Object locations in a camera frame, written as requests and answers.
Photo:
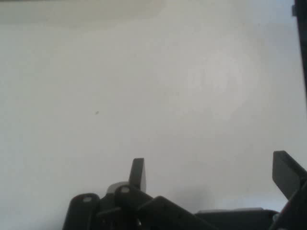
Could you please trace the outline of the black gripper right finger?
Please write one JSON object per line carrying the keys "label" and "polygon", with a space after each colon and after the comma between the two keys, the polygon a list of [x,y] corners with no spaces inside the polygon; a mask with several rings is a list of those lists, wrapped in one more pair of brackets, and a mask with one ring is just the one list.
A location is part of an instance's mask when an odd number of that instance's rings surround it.
{"label": "black gripper right finger", "polygon": [[307,171],[286,151],[275,151],[272,179],[287,198],[274,218],[271,230],[305,230],[307,228]]}

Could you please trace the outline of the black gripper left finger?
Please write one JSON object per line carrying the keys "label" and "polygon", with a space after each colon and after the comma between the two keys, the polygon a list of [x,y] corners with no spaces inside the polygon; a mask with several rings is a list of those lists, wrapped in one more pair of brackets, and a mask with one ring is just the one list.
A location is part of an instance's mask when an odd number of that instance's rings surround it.
{"label": "black gripper left finger", "polygon": [[65,230],[190,230],[192,214],[146,193],[145,161],[132,161],[129,179],[112,184],[104,197],[86,193],[69,204]]}

